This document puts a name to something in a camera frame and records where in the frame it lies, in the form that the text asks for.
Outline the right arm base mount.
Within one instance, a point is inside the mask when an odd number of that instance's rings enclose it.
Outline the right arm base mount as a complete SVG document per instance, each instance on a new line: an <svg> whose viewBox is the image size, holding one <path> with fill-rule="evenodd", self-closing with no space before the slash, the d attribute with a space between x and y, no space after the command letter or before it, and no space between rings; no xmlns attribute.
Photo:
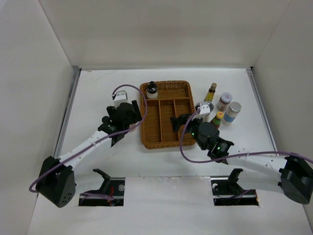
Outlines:
<svg viewBox="0 0 313 235"><path fill-rule="evenodd" d="M211 177L215 206L259 206L256 190L245 190L238 184L243 169L235 168L229 176Z"/></svg>

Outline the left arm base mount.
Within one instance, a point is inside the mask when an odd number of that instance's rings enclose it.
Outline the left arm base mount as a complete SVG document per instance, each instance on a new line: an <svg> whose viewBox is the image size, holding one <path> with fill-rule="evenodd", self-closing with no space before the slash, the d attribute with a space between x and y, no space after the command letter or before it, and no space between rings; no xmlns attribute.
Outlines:
<svg viewBox="0 0 313 235"><path fill-rule="evenodd" d="M112 178L104 171L96 168L93 172L103 178L98 189L92 189L80 194L80 207L121 207L124 206L125 178Z"/></svg>

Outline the black cap white powder bottle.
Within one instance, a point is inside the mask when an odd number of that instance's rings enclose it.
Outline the black cap white powder bottle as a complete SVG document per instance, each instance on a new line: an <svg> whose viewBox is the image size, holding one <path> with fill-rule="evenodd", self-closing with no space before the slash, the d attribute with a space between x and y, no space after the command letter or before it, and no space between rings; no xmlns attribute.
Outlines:
<svg viewBox="0 0 313 235"><path fill-rule="evenodd" d="M158 88L154 81L149 82L146 87L146 96L148 99L157 99L158 97Z"/></svg>

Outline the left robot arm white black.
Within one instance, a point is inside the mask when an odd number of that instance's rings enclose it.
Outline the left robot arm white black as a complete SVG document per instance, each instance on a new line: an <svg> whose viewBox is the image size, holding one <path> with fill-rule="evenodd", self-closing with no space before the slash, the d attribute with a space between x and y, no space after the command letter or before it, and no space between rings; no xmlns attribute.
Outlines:
<svg viewBox="0 0 313 235"><path fill-rule="evenodd" d="M58 208L67 205L76 191L74 171L90 161L96 152L116 145L142 122L136 100L122 102L118 107L109 106L107 112L108 115L102 118L102 124L85 142L59 158L47 157L39 177L30 188Z"/></svg>

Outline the silver lid blue label jar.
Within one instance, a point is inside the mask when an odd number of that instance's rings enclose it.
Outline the silver lid blue label jar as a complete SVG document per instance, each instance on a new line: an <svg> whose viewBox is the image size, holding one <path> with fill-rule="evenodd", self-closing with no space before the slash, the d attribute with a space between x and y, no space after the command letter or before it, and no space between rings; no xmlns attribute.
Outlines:
<svg viewBox="0 0 313 235"><path fill-rule="evenodd" d="M239 102L231 102L226 112L224 113L222 124L230 126L233 123L234 119L237 117L238 113L241 111L241 109L242 106Z"/></svg>

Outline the brown wicker divided basket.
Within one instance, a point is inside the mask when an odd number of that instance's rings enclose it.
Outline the brown wicker divided basket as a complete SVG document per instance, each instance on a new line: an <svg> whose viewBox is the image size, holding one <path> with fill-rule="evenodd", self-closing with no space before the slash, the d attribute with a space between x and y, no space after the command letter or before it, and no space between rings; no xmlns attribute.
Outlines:
<svg viewBox="0 0 313 235"><path fill-rule="evenodd" d="M147 149L179 146L183 126L174 132L170 118L195 112L190 84L187 81L158 81L156 98L147 98L147 108L140 98L141 114L147 112L140 126L141 142Z"/></svg>

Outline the red sauce bottle yellow cap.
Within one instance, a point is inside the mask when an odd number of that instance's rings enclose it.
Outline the red sauce bottle yellow cap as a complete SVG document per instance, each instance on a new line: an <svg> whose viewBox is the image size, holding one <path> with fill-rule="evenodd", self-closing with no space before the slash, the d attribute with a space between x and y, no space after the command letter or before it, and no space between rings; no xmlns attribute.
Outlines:
<svg viewBox="0 0 313 235"><path fill-rule="evenodd" d="M216 129L219 129L223 117L224 117L224 113L221 112L221 111L219 111L219 112L217 112L216 115L212 118L212 120L211 120L210 123L212 123Z"/></svg>

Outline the yellow oil bottle brown cap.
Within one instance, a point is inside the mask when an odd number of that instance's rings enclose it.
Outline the yellow oil bottle brown cap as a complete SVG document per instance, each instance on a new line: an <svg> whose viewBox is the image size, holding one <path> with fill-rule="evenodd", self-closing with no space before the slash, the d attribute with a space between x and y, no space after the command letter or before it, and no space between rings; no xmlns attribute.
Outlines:
<svg viewBox="0 0 313 235"><path fill-rule="evenodd" d="M217 84L216 83L212 83L206 96L205 96L205 99L204 101L206 102L212 102L213 101L213 98L214 98L214 95L215 95L215 92L216 92L216 87L217 87Z"/></svg>

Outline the clear lid powder jar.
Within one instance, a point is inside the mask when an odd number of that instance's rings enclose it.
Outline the clear lid powder jar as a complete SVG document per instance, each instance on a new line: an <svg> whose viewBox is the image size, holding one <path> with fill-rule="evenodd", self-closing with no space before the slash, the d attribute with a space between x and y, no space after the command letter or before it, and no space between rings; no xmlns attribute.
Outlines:
<svg viewBox="0 0 313 235"><path fill-rule="evenodd" d="M201 111L203 115L203 121L208 122L211 112L214 110L214 105L209 101L204 101L201 106Z"/></svg>

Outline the pink cap spice jar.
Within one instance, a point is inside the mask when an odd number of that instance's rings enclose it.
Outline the pink cap spice jar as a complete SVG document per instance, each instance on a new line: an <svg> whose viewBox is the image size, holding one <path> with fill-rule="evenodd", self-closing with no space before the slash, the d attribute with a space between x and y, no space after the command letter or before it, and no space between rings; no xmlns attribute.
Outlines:
<svg viewBox="0 0 313 235"><path fill-rule="evenodd" d="M136 129L136 124L135 123L131 124L129 129L130 129L130 132L133 132Z"/></svg>

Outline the red label white lid jar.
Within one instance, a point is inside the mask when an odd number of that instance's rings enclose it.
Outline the red label white lid jar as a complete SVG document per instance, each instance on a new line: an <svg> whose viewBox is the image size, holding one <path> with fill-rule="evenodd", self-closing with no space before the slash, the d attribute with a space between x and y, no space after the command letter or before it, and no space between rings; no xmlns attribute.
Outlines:
<svg viewBox="0 0 313 235"><path fill-rule="evenodd" d="M217 108L220 111L225 111L227 109L227 107L229 106L229 104L232 102L232 95L228 92L224 92L221 94L220 99L217 103Z"/></svg>

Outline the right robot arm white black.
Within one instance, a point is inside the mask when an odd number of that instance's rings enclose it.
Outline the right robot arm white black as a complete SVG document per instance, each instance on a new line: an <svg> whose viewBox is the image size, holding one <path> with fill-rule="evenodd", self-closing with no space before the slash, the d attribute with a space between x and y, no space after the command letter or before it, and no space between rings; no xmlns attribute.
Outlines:
<svg viewBox="0 0 313 235"><path fill-rule="evenodd" d="M220 132L210 122L204 122L197 113L170 118L174 132L183 126L208 160L203 163L222 163L235 166L224 180L231 193L243 189L275 191L290 200L307 205L313 193L312 160L296 153L283 151L249 152L239 149L231 141L219 136Z"/></svg>

